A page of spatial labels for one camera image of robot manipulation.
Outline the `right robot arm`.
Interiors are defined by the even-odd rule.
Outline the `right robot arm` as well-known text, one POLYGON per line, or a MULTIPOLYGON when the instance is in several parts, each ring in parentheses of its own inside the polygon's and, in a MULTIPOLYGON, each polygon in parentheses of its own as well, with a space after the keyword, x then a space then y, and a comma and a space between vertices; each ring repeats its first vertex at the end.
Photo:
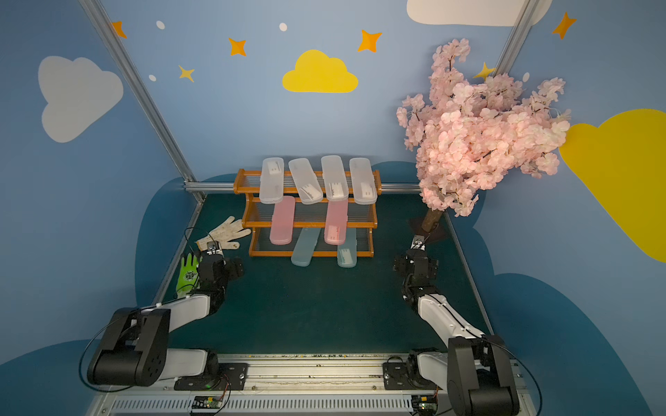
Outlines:
POLYGON ((447 352, 412 355, 416 377, 449 397, 456 415, 517 415, 520 399, 504 341, 469 323, 434 285, 439 263, 414 244, 395 259, 402 297, 444 342, 447 352))

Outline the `clear pencil case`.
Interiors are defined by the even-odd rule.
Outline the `clear pencil case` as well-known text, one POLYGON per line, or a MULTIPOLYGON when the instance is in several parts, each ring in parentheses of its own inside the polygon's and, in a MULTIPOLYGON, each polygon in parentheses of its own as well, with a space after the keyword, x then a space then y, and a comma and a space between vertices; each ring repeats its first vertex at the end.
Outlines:
POLYGON ((361 206, 375 204, 377 200, 376 180, 369 159, 350 159, 350 177, 355 203, 361 206))
POLYGON ((260 175, 259 200, 275 205, 284 198, 284 160, 272 157, 263 160, 260 175))
POLYGON ((324 199, 324 192, 308 159, 292 159, 289 161, 289 169, 298 196, 304 205, 317 204, 324 199))
POLYGON ((348 199, 349 187, 342 158, 338 155, 327 155, 321 158, 324 187, 329 201, 348 199))

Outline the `blue pencil case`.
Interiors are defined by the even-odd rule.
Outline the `blue pencil case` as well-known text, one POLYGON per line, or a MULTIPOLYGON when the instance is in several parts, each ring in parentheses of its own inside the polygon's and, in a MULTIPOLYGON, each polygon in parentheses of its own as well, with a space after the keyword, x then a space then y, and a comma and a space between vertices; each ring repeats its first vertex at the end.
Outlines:
POLYGON ((348 228, 345 241, 338 246, 338 266, 354 268, 357 265, 357 230, 348 228))
POLYGON ((298 267, 307 267, 314 256, 319 240, 320 228, 303 228, 298 235, 291 255, 291 263, 298 267))

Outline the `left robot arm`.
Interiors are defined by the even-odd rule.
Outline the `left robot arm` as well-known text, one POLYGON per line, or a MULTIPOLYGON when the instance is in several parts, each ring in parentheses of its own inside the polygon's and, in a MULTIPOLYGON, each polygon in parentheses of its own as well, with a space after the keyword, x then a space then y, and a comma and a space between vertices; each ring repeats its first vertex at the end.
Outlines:
POLYGON ((197 266, 199 281, 169 303, 116 310, 102 331, 86 374, 91 387, 119 390, 149 387, 168 379, 220 379, 217 355, 204 349, 170 348, 170 334, 215 314, 227 296, 228 284, 244 276, 240 258, 206 253, 197 266))

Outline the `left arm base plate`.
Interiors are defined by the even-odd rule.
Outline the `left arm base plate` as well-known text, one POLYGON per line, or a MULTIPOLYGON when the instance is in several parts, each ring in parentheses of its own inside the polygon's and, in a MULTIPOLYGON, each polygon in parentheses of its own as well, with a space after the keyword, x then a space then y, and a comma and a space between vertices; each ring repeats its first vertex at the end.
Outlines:
POLYGON ((216 369, 203 374, 187 376, 175 381, 175 391, 242 391, 245 388, 247 363, 219 363, 216 369))

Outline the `pink pencil case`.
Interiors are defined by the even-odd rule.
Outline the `pink pencil case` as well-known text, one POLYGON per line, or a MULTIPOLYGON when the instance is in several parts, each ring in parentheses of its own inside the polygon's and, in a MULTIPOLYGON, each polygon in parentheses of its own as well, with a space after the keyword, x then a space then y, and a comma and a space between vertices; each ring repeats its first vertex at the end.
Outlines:
POLYGON ((327 206, 324 242, 341 245, 346 240, 348 223, 348 200, 330 201, 327 206))
POLYGON ((272 214, 270 242, 275 245, 287 245, 292 241, 296 199, 284 196, 275 204, 272 214))

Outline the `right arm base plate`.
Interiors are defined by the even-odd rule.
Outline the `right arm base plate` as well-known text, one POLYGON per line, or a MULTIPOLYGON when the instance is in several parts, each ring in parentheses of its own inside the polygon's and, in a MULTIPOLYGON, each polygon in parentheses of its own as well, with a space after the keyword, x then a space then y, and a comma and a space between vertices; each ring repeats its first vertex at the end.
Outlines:
POLYGON ((388 361, 383 364, 383 383, 386 390, 432 390, 439 387, 422 377, 408 363, 388 361))

